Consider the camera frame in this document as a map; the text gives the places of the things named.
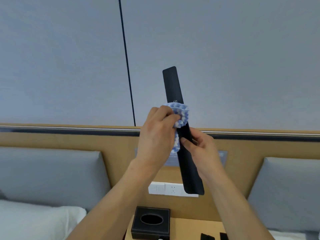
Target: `forearm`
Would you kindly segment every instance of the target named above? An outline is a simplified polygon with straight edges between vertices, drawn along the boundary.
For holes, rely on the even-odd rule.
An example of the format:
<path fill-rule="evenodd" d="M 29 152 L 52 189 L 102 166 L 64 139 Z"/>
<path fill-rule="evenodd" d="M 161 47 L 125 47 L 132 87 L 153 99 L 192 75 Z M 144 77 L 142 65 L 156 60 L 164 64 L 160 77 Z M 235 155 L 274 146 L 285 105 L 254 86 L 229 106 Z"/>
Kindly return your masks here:
<path fill-rule="evenodd" d="M 67 240 L 122 239 L 139 199 L 152 181 L 152 170 L 130 163 L 121 180 L 77 225 Z"/>
<path fill-rule="evenodd" d="M 208 184 L 230 240 L 274 239 L 226 173 L 212 176 Z"/>

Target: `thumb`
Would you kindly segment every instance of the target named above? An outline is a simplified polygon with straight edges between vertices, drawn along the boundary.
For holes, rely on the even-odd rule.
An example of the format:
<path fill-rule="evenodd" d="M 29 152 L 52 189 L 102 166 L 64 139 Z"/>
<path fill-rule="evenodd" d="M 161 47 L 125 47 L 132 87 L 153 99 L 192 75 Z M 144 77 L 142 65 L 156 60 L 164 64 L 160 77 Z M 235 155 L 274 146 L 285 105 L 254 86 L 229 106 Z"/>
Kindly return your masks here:
<path fill-rule="evenodd" d="M 192 154 L 194 150 L 197 148 L 195 144 L 193 144 L 191 141 L 188 141 L 186 138 L 182 137 L 180 139 L 182 145 Z"/>

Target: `left hand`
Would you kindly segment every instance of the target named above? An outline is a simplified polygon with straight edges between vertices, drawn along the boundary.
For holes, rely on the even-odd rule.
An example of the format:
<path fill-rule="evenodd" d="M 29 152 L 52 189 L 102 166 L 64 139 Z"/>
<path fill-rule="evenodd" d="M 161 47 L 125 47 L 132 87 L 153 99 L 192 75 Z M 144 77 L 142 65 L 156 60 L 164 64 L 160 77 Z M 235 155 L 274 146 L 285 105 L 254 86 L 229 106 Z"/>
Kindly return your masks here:
<path fill-rule="evenodd" d="M 168 159 L 174 146 L 174 123 L 180 119 L 178 114 L 165 105 L 153 107 L 140 130 L 136 161 L 146 166 L 152 173 L 158 170 Z"/>

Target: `blue and white cloth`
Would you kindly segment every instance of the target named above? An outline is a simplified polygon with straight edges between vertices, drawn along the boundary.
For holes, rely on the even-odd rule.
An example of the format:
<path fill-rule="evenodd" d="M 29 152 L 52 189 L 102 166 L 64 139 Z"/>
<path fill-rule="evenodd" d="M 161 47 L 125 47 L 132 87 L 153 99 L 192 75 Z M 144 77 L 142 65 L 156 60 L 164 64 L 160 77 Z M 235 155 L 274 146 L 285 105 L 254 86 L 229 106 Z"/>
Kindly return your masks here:
<path fill-rule="evenodd" d="M 172 108 L 173 112 L 176 115 L 181 116 L 181 118 L 174 124 L 173 126 L 174 128 L 181 128 L 182 126 L 185 126 L 188 123 L 189 107 L 187 105 L 176 103 L 176 102 L 167 103 L 164 105 L 169 106 L 170 108 Z M 171 150 L 170 155 L 176 154 L 179 150 L 180 150 L 180 141 L 179 141 L 178 133 L 176 132 L 174 136 L 174 146 L 173 146 L 173 149 Z"/>

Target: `hand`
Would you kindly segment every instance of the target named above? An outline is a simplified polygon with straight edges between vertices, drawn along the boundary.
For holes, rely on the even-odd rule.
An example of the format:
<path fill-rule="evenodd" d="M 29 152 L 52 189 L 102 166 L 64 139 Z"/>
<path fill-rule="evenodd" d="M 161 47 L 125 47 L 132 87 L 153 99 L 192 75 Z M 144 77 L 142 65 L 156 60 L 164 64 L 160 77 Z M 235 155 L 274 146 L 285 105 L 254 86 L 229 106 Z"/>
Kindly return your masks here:
<path fill-rule="evenodd" d="M 153 107 L 140 130 L 136 161 L 155 173 L 168 159 L 174 147 L 174 123 L 180 119 L 173 110 L 162 105 Z"/>
<path fill-rule="evenodd" d="M 191 153 L 199 176 L 208 182 L 210 177 L 224 172 L 219 152 L 211 136 L 192 127 L 190 127 L 190 131 L 194 140 L 197 141 L 197 145 L 186 138 L 181 138 L 181 143 Z"/>

